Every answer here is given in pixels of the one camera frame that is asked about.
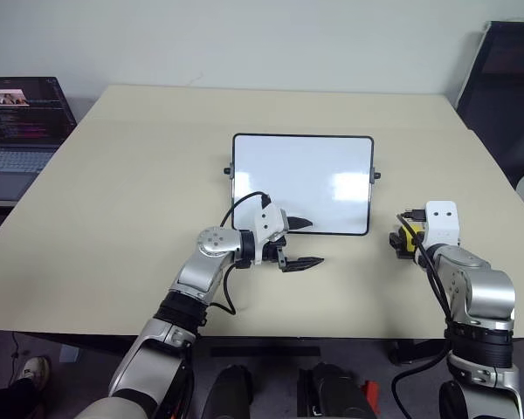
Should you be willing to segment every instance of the whiteboard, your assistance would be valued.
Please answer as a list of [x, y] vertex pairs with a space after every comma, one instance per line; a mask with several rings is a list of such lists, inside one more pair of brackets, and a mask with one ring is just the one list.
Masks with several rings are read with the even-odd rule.
[[[368, 136], [236, 134], [233, 202], [261, 190], [288, 216], [313, 222], [298, 232], [367, 234], [373, 147]], [[259, 208], [259, 196], [240, 203], [233, 227], [252, 230]]]

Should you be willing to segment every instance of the black cylinder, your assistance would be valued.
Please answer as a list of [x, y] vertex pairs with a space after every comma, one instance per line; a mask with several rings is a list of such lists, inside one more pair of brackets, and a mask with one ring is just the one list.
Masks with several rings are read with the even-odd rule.
[[452, 352], [464, 360], [496, 368], [513, 365], [513, 332], [451, 323]]
[[207, 307], [188, 295], [169, 291], [154, 319], [166, 321], [197, 334], [198, 328], [205, 323]]

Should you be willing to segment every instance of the beige table top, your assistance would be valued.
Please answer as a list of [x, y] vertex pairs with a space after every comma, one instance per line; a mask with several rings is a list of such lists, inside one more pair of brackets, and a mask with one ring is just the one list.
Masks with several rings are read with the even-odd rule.
[[230, 202], [236, 132], [365, 134], [383, 178], [365, 237], [290, 236], [326, 261], [233, 273], [202, 334], [440, 337], [426, 277], [388, 244], [395, 214], [457, 203], [462, 245], [507, 272], [524, 336], [524, 204], [441, 96], [111, 86], [0, 229], [0, 329], [134, 334]]

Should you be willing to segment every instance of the sneaker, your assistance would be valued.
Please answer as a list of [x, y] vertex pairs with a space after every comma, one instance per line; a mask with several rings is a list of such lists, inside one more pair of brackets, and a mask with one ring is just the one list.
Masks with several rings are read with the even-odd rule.
[[27, 360], [17, 379], [29, 378], [33, 381], [35, 388], [42, 391], [49, 381], [50, 371], [49, 361], [43, 356], [38, 356]]

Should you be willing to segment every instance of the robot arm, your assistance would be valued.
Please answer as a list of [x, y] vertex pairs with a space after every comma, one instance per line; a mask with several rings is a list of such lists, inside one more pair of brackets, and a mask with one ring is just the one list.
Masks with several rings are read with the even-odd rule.
[[[503, 271], [459, 247], [456, 205], [431, 201], [403, 214], [418, 225], [390, 235], [400, 258], [427, 267], [427, 253], [447, 294], [450, 318], [445, 337], [453, 381], [443, 384], [441, 417], [522, 419], [519, 371], [513, 364], [514, 287]], [[410, 230], [417, 231], [419, 249]]]
[[293, 228], [311, 223], [288, 219], [269, 196], [263, 196], [262, 202], [255, 231], [211, 227], [200, 233], [196, 250], [114, 373], [109, 397], [90, 405], [78, 419], [185, 417], [194, 388], [187, 357], [224, 270], [270, 260], [278, 262], [282, 271], [298, 271], [323, 260], [287, 261], [282, 248], [284, 235], [292, 228], [290, 221], [296, 224]]

